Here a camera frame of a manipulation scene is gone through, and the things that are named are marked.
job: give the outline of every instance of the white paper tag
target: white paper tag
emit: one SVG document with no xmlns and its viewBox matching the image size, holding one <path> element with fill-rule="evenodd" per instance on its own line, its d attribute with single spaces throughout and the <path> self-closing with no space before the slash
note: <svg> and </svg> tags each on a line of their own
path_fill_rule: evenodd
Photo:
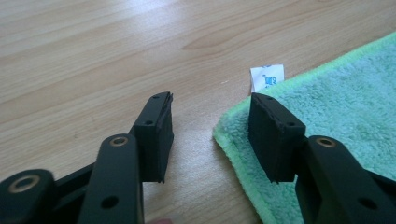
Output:
<svg viewBox="0 0 396 224">
<path fill-rule="evenodd" d="M 251 92 L 261 91 L 285 79 L 283 64 L 250 68 Z"/>
</svg>

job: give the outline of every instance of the green towel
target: green towel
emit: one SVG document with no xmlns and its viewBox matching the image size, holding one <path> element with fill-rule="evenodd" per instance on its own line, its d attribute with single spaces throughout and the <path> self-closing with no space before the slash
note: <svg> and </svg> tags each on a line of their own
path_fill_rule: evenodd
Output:
<svg viewBox="0 0 396 224">
<path fill-rule="evenodd" d="M 335 138 L 363 168 L 396 179 L 396 33 L 262 91 L 306 125 Z M 295 183 L 270 183 L 248 141 L 250 97 L 214 130 L 264 223 L 303 223 Z"/>
</svg>

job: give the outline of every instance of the wooden table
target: wooden table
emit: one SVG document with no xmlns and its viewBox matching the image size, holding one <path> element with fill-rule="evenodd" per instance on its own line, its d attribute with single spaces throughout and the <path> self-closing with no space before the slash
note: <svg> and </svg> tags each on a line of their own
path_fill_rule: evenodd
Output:
<svg viewBox="0 0 396 224">
<path fill-rule="evenodd" d="M 395 0 L 1 1 L 0 180 L 72 173 L 171 91 L 175 142 L 166 183 L 144 184 L 146 221 L 260 222 L 212 138 L 249 68 L 294 77 L 395 30 Z"/>
</svg>

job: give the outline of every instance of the mounting hole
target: mounting hole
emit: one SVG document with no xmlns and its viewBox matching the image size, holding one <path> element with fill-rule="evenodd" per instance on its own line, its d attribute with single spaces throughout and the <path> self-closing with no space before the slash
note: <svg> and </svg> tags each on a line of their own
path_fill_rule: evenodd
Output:
<svg viewBox="0 0 396 224">
<path fill-rule="evenodd" d="M 110 145 L 113 147 L 121 147 L 128 142 L 128 138 L 126 137 L 115 137 L 111 139 Z"/>
<path fill-rule="evenodd" d="M 38 175 L 24 175 L 12 182 L 8 187 L 8 191 L 10 193 L 21 193 L 34 187 L 38 181 L 40 181 L 40 176 Z"/>
<path fill-rule="evenodd" d="M 317 143 L 323 147 L 335 147 L 335 142 L 330 138 L 320 137 L 317 138 Z"/>
<path fill-rule="evenodd" d="M 117 203 L 119 203 L 119 198 L 117 198 L 116 196 L 109 196 L 102 200 L 101 205 L 103 209 L 110 209 L 116 206 Z"/>
<path fill-rule="evenodd" d="M 373 200 L 368 199 L 368 198 L 359 198 L 358 199 L 359 203 L 363 205 L 364 207 L 371 209 L 371 210 L 376 210 L 378 206 L 376 206 L 376 203 L 373 202 Z"/>
</svg>

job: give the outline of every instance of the black plastic bracket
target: black plastic bracket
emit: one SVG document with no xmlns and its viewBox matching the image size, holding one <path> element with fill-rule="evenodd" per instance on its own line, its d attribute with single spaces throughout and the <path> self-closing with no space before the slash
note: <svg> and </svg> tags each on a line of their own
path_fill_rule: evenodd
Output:
<svg viewBox="0 0 396 224">
<path fill-rule="evenodd" d="M 253 93 L 248 138 L 271 181 L 298 176 L 305 223 L 394 223 L 396 182 L 364 170 L 346 147 L 305 126 L 273 97 Z"/>
<path fill-rule="evenodd" d="M 0 183 L 0 223 L 144 223 L 142 182 L 164 182 L 174 134 L 170 92 L 149 98 L 129 133 L 108 137 L 96 163 L 54 181 L 28 170 Z"/>
</svg>

